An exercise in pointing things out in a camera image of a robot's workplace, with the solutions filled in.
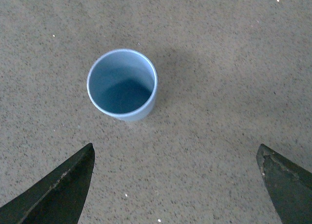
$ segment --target concrete floor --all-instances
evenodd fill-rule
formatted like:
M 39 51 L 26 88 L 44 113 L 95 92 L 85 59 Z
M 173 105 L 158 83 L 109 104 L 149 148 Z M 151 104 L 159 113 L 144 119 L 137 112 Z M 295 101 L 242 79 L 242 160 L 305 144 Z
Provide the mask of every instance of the concrete floor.
M 0 1 L 0 206 L 92 142 L 81 224 L 281 223 L 255 156 L 312 171 L 311 0 Z M 158 71 L 140 122 L 87 94 L 124 47 Z

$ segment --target cup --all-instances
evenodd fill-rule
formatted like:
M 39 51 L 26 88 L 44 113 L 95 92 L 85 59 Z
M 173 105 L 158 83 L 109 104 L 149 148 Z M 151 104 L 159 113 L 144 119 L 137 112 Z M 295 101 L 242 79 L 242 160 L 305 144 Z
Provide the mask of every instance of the cup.
M 157 72 L 146 56 L 131 49 L 116 49 L 92 65 L 87 89 L 101 112 L 129 122 L 141 120 L 152 111 L 157 83 Z

